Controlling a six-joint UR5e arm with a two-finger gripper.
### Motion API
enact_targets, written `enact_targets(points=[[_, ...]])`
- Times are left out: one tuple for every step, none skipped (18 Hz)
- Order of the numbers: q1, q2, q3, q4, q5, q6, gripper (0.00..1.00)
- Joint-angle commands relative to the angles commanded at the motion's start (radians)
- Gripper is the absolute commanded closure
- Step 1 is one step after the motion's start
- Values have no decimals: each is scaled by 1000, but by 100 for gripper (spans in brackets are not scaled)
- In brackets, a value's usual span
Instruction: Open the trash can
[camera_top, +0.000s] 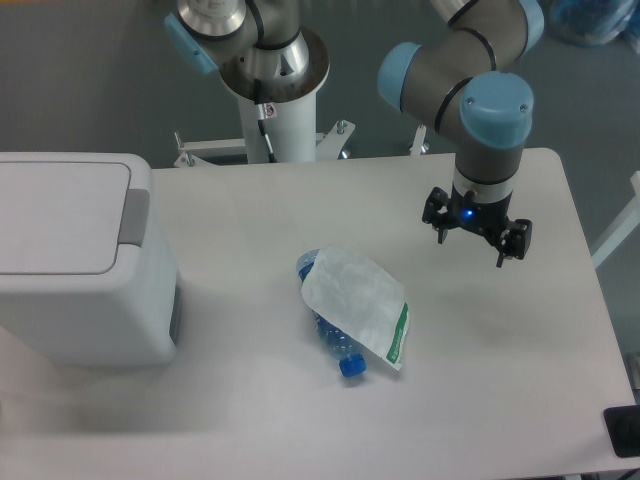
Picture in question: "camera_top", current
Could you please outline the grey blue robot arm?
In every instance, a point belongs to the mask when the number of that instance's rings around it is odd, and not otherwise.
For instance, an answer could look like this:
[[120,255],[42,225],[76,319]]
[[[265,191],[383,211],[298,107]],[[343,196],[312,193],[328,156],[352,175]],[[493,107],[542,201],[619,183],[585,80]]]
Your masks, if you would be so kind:
[[[384,57],[379,95],[455,145],[449,190],[434,189],[422,219],[440,237],[462,229],[484,238],[500,260],[523,259],[533,227],[508,208],[534,95],[509,72],[540,39],[535,1],[439,1],[450,29],[434,49],[404,42]],[[180,1],[164,29],[184,61],[218,73],[237,98],[248,160],[314,161],[316,115],[304,112],[329,73],[323,41],[303,26],[296,1]]]

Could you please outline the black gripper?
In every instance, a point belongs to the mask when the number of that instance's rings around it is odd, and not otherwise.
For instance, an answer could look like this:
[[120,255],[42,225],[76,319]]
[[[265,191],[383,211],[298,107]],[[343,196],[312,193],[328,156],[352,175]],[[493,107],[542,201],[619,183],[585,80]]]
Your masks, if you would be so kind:
[[455,178],[451,197],[435,187],[425,201],[422,222],[437,232],[443,244],[451,229],[461,228],[497,242],[496,266],[505,260],[523,260],[531,245],[533,223],[528,219],[508,218],[513,180],[497,184],[480,184],[467,178]]

